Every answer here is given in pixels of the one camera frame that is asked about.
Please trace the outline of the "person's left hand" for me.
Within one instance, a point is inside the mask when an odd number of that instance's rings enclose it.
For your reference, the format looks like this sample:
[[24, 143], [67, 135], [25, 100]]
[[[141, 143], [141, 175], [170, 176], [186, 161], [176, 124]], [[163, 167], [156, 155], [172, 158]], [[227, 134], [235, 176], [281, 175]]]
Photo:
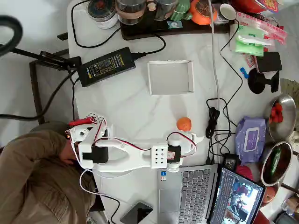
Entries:
[[62, 151], [59, 154], [59, 159], [68, 165], [73, 165], [74, 161], [76, 161], [76, 153], [73, 151], [71, 143], [69, 140], [66, 141], [66, 144]]

